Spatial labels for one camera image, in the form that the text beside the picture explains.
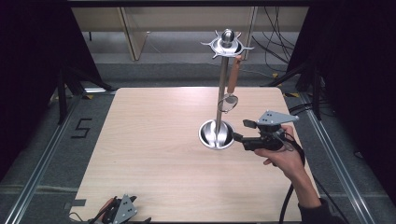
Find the human hand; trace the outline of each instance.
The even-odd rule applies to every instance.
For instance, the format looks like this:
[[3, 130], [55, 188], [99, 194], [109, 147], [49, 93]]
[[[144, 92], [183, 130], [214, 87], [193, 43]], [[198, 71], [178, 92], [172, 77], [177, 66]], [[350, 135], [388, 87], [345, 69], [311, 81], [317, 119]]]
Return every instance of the human hand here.
[[[285, 130], [286, 137], [292, 141], [292, 138], [294, 137], [293, 128], [289, 125], [282, 125], [282, 129]], [[285, 148], [285, 146], [278, 151], [261, 148], [254, 150], [254, 153], [258, 156], [267, 158], [263, 163], [264, 165], [271, 163], [275, 164], [290, 180], [297, 178], [299, 175], [306, 174], [300, 154], [296, 149], [289, 150], [288, 148]]]
[[116, 200], [115, 198], [110, 198], [103, 206], [102, 208], [99, 210], [99, 213], [101, 214], [98, 218], [98, 223], [103, 223], [103, 218], [105, 216], [105, 210], [110, 206], [111, 203], [114, 203], [114, 200]]

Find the hand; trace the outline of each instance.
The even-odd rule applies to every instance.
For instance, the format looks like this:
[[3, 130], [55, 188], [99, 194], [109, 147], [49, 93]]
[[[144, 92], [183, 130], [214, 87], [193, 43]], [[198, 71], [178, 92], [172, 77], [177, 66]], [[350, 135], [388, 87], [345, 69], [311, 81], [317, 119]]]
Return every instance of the hand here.
[[[110, 198], [103, 206], [102, 208], [99, 210], [99, 212], [102, 212], [104, 209], [106, 209], [111, 203], [114, 202], [114, 198]], [[103, 213], [101, 216], [99, 216], [98, 220], [99, 221], [103, 221], [103, 217], [104, 217], [105, 213]]]
[[[282, 125], [282, 129], [285, 130], [286, 137], [289, 140], [293, 140], [293, 128], [289, 125]], [[264, 161], [264, 165], [271, 163], [276, 164], [276, 166], [279, 167], [279, 169], [281, 169], [285, 176], [290, 180], [292, 180], [297, 175], [305, 173], [303, 162], [301, 161], [300, 154], [296, 149], [285, 149], [285, 146], [283, 146], [278, 151], [271, 151], [263, 148], [254, 150], [254, 153], [258, 156], [268, 158], [266, 161]]]
[[[285, 130], [286, 137], [292, 140], [292, 137], [294, 137], [293, 128], [289, 125], [282, 125], [282, 129]], [[299, 204], [302, 207], [314, 208], [320, 206], [317, 192], [306, 173], [300, 154], [296, 149], [289, 150], [283, 146], [278, 151], [263, 148], [254, 150], [254, 153], [258, 156], [268, 158], [264, 161], [264, 165], [274, 163], [283, 171], [283, 174], [285, 174], [294, 186]]]

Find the black sleeve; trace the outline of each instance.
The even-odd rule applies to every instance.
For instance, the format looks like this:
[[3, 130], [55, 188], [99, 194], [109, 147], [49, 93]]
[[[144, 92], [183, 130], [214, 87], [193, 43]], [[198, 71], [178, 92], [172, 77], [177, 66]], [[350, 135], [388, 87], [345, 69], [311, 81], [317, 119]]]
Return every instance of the black sleeve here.
[[321, 206], [316, 208], [304, 208], [298, 204], [301, 212], [302, 224], [345, 224], [340, 217], [334, 217], [330, 213], [326, 200], [320, 199]]

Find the gray floor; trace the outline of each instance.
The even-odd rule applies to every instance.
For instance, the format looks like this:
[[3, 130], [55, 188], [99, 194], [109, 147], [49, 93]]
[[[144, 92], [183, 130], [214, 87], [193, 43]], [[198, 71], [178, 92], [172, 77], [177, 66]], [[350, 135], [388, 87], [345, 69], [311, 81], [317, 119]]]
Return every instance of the gray floor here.
[[[87, 33], [84, 33], [84, 36], [104, 82], [114, 87], [219, 85], [220, 60], [212, 59], [214, 54], [210, 47], [200, 44], [200, 42], [210, 42], [215, 37], [214, 33], [149, 33], [144, 51], [137, 62], [131, 61], [123, 34], [92, 33], [92, 41], [89, 41]], [[266, 45], [262, 33], [254, 36]], [[295, 42], [298, 34], [291, 33], [284, 36], [290, 42]], [[265, 55], [257, 44], [252, 43], [252, 46], [255, 49], [249, 53], [247, 60], [243, 61], [238, 79], [239, 86], [263, 86], [273, 80], [273, 73], [283, 74], [271, 70], [265, 63], [278, 70], [286, 69], [284, 63], [273, 56]], [[270, 49], [285, 57], [280, 47], [270, 45]], [[279, 88], [285, 93], [294, 93], [297, 79], [298, 76], [291, 78]], [[79, 100], [76, 97], [69, 99], [69, 103], [75, 102], [76, 107], [65, 125], [64, 133], [50, 158], [46, 172], [40, 177], [21, 223], [71, 222], [68, 218], [70, 204], [78, 191], [113, 97], [112, 94], [95, 94], [92, 99]], [[285, 97], [285, 101], [289, 108], [302, 103], [300, 97]], [[56, 100], [49, 103], [47, 115], [37, 127], [31, 143], [15, 160], [13, 167], [1, 182], [0, 222], [6, 220], [7, 211], [19, 198], [23, 186], [28, 183], [52, 134], [56, 131], [58, 111]], [[395, 206], [364, 160], [353, 154], [356, 148], [330, 106], [323, 104], [320, 111], [321, 123], [359, 194], [366, 202], [375, 223], [395, 223]], [[348, 198], [345, 188], [334, 171], [334, 166], [329, 160], [326, 148], [318, 138], [309, 113], [302, 112], [299, 116], [300, 120], [295, 122], [295, 126], [312, 173], [330, 193], [350, 223], [364, 223], [359, 219], [351, 199]], [[86, 138], [72, 138], [82, 135], [81, 131], [76, 130], [81, 119], [92, 119], [82, 123], [86, 125], [84, 127], [90, 128], [89, 133]], [[320, 187], [318, 189], [320, 195], [327, 198], [324, 191]]]

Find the wooden table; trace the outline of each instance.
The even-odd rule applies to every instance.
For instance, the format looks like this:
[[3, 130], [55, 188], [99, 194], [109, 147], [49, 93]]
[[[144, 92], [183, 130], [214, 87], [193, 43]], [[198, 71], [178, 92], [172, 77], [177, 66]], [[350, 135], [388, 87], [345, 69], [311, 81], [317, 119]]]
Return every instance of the wooden table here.
[[[199, 140], [200, 126], [216, 118], [218, 91], [119, 89], [78, 190], [76, 199], [86, 204], [71, 212], [87, 220], [109, 198], [128, 194], [137, 196], [131, 221], [278, 221], [290, 186], [283, 173], [263, 166], [264, 158], [240, 143], [214, 150]], [[234, 94], [239, 103], [223, 120], [245, 136], [259, 135], [243, 119], [257, 120], [267, 109], [288, 113], [278, 88], [236, 88]], [[285, 220], [301, 220], [295, 194]]]

